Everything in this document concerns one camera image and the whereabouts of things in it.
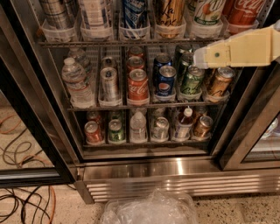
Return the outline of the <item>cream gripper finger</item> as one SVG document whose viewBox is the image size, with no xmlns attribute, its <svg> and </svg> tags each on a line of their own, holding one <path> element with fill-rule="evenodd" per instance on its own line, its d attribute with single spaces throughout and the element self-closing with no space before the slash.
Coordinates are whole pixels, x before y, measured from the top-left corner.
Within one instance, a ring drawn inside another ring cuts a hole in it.
<svg viewBox="0 0 280 224">
<path fill-rule="evenodd" d="M 253 29 L 196 50 L 198 68 L 263 67 L 280 57 L 280 31 L 276 26 Z"/>
</svg>

